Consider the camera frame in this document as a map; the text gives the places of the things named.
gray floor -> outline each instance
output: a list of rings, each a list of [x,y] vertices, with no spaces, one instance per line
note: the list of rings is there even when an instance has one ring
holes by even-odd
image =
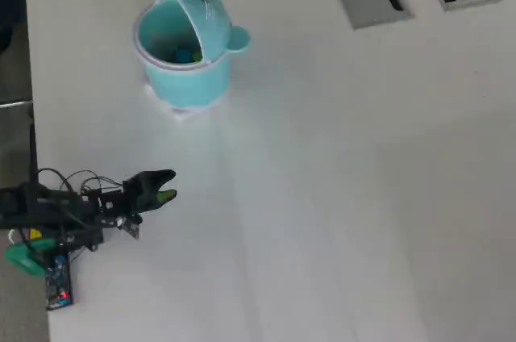
[[[11,47],[0,56],[0,99],[27,96],[31,91],[27,27],[16,28]],[[0,187],[27,179],[27,107],[0,109]],[[0,231],[0,250],[8,246]],[[0,255],[0,341],[46,342],[44,281],[15,269]]]

cable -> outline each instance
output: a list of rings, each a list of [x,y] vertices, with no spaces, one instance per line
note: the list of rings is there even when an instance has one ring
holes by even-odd
[[[89,182],[89,181],[92,181],[93,179],[96,179],[98,181],[98,183],[100,184],[101,181],[105,181],[105,182],[108,182],[110,183],[111,185],[115,185],[117,187],[123,187],[123,185],[119,182],[116,182],[116,181],[113,181],[111,178],[108,178],[108,177],[99,177],[98,175],[95,176],[95,177],[90,177],[90,178],[86,178],[82,183],[81,183],[81,193],[83,191],[84,188],[86,188],[86,184]]]
[[[66,177],[66,181],[69,181],[69,179],[71,177],[75,177],[76,175],[78,175],[80,173],[92,173],[95,177],[98,177],[98,175],[94,171],[92,171],[92,170],[85,170],[84,169],[84,170],[76,171],[75,173],[71,173],[70,175],[68,175]],[[59,191],[61,191],[61,189],[63,189],[63,185],[64,184],[65,184],[64,182],[61,183],[61,186],[59,187]],[[102,191],[102,183],[100,182],[100,179],[98,180],[98,186],[100,187],[100,190]]]
[[[63,176],[63,174],[61,174],[59,171],[57,171],[56,169],[52,169],[50,167],[43,167],[42,169],[39,169],[38,171],[36,171],[28,185],[32,184],[32,182],[36,179],[36,177],[42,173],[43,171],[51,171],[52,173],[56,174],[63,182],[63,184],[66,186],[66,189],[68,189],[68,192],[70,193],[71,196],[73,195],[77,195],[75,193],[75,191],[73,191],[73,188],[72,186],[70,185],[70,182],[68,182],[68,179],[65,178],[65,176]],[[77,199],[76,198],[70,198],[69,199],[70,202],[74,205],[74,207],[77,207]],[[85,223],[84,221],[82,221],[81,219],[77,218],[74,214],[72,214],[70,211],[68,210],[65,210],[65,209],[60,209],[63,213],[65,213],[70,219],[72,219],[73,221],[75,221],[76,223],[79,223],[80,225],[82,225],[83,227],[87,228],[87,229],[97,229],[98,227],[95,226],[95,225],[89,225],[88,223]]]
[[[39,265],[43,269],[47,269],[47,266],[44,262],[41,261],[41,255],[34,249],[31,242],[27,240],[27,237],[25,237],[25,233],[23,233],[23,229],[21,227],[18,228],[19,236],[22,238],[22,242],[27,247],[27,250],[32,255],[32,260]]]
[[[102,187],[102,190],[112,190],[112,189],[120,189],[120,186],[103,186]]]

teal bin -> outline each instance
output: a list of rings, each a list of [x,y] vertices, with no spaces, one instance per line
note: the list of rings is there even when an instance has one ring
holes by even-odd
[[[231,55],[250,42],[221,0],[155,0],[136,21],[134,39],[156,95],[181,109],[224,94]]]

white table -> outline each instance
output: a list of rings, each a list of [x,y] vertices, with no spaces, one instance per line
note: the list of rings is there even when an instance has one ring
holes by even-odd
[[[516,0],[359,31],[338,0],[224,0],[252,48],[182,125],[143,92],[150,1],[27,0],[40,166],[179,192],[73,263],[52,342],[516,338]]]

green plastic part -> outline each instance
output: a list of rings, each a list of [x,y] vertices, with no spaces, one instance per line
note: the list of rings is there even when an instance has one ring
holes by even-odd
[[[196,52],[193,52],[193,62],[201,62],[202,61],[202,52],[201,50],[197,50]]]
[[[160,191],[158,193],[158,202],[161,203],[161,204],[165,204],[168,201],[174,199],[176,197],[176,195],[177,195],[177,191],[176,190]]]
[[[36,251],[47,251],[56,247],[54,239],[31,240],[31,245]],[[31,252],[24,243],[11,245],[4,253],[6,259],[12,264],[33,276],[44,276],[45,271],[36,263]]]

